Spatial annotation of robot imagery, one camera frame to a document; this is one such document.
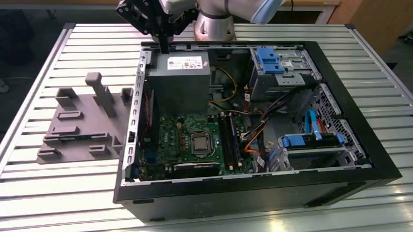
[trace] floor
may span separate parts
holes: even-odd
[[[0,78],[10,86],[7,93],[0,93],[0,140],[15,118],[27,92],[42,69],[49,53],[54,47],[65,23],[125,23],[115,11],[65,11],[57,12],[57,19],[50,19],[46,11],[24,11],[35,30],[31,40],[34,60],[23,66],[10,66],[0,60]],[[396,41],[389,53],[384,56],[387,62],[397,62],[395,73],[413,91],[413,44]]]

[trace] blue cable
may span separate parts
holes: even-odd
[[[313,128],[313,133],[316,135],[316,139],[320,140],[323,139],[323,136],[318,130],[316,111],[313,109],[308,109],[308,112],[305,113],[305,132],[306,133],[312,132],[309,120],[312,120],[312,128]]]

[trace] ram slot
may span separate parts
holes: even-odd
[[[221,133],[221,145],[225,155],[226,169],[234,170],[234,154],[233,154],[233,142],[232,142],[232,125],[228,115],[220,117],[220,133]]]
[[[233,117],[229,117],[230,120],[230,126],[232,126],[232,150],[233,150],[233,156],[236,159],[234,165],[237,167],[242,167],[242,157],[241,157],[241,150],[240,150],[240,142],[238,142],[238,136],[237,136],[237,131],[236,131],[236,126],[234,126],[234,121]]]

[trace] cpu socket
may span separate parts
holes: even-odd
[[[200,158],[212,154],[212,136],[209,131],[192,132],[192,152]]]

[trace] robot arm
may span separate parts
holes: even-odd
[[[197,19],[197,0],[122,0],[117,12],[141,31],[151,34],[162,53],[169,53],[169,43]]]
[[[169,43],[197,19],[196,39],[229,41],[236,38],[233,16],[265,24],[286,0],[122,0],[117,11],[145,34],[151,34],[162,53]]]

